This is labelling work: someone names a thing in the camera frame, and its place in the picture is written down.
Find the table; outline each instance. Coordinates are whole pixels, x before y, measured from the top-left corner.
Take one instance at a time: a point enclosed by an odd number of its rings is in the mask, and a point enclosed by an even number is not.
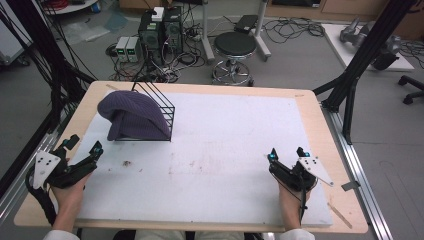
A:
[[[333,47],[334,51],[336,52],[343,66],[347,67],[350,61],[352,61],[353,57],[355,56],[356,51],[358,50],[358,48],[354,47],[352,43],[350,42],[342,43],[340,41],[340,32],[343,29],[345,29],[347,25],[322,24],[322,27],[325,29],[325,36],[327,37],[328,41],[331,43],[331,46]],[[414,67],[400,53],[397,53],[396,57],[398,57],[399,59],[393,62],[384,71],[397,71],[397,72],[405,71],[406,72],[406,71],[414,70]],[[371,65],[368,66],[367,70],[377,71]]]
[[[308,135],[311,151],[321,159],[331,159],[331,164],[325,167],[333,178],[335,187],[323,185],[328,207],[333,219],[333,225],[325,228],[307,228],[312,232],[339,232],[339,233],[364,233],[368,230],[364,215],[353,191],[345,192],[341,185],[348,183],[346,171],[340,160],[334,140],[326,124],[321,108],[315,95],[309,90],[271,89],[271,88],[242,88],[231,86],[205,86],[182,84],[156,84],[166,93],[196,93],[196,94],[222,94],[240,96],[267,96],[294,99],[297,103],[303,126]],[[72,134],[84,136],[93,116],[96,114],[97,103],[109,90],[127,90],[132,83],[98,81],[91,84],[86,96],[76,110],[70,123],[65,129],[61,142]],[[68,153],[69,157],[75,154],[78,145]],[[19,226],[48,226],[44,213],[32,196],[27,196],[15,216],[15,224]],[[209,231],[256,231],[279,232],[282,226],[272,225],[231,225],[231,224],[202,224],[190,222],[149,222],[127,220],[77,220],[77,227],[104,227],[127,229],[178,229],[178,230],[209,230]]]

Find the hand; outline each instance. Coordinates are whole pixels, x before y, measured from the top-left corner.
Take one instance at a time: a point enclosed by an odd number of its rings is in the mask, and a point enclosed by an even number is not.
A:
[[[52,187],[53,194],[59,204],[53,230],[72,232],[75,219],[81,210],[84,186],[90,175],[91,173],[69,188]]]
[[[300,198],[301,192],[289,191],[287,186],[278,184],[280,188],[280,207],[286,231],[300,228]],[[306,194],[306,201],[309,199],[311,191]]]

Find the wire frame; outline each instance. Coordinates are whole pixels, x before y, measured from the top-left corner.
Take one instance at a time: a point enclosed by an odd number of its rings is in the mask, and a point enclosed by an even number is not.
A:
[[[152,82],[134,82],[131,91],[146,94],[158,105],[170,132],[169,138],[166,139],[141,139],[141,141],[171,141],[175,114],[174,104]],[[151,123],[160,130],[156,123],[153,121]]]

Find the purple cloth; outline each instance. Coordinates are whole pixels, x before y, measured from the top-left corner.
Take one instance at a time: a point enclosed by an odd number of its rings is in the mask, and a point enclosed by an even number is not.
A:
[[[111,92],[97,105],[97,111],[112,123],[109,141],[168,140],[171,137],[162,111],[147,95],[133,91]]]

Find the white sleeve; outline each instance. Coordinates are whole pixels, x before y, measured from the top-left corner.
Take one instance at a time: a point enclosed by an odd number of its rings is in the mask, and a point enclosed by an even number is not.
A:
[[[70,232],[51,230],[43,240],[79,240],[79,238]]]
[[[293,229],[285,233],[275,234],[276,240],[315,240],[315,236],[303,229]]]

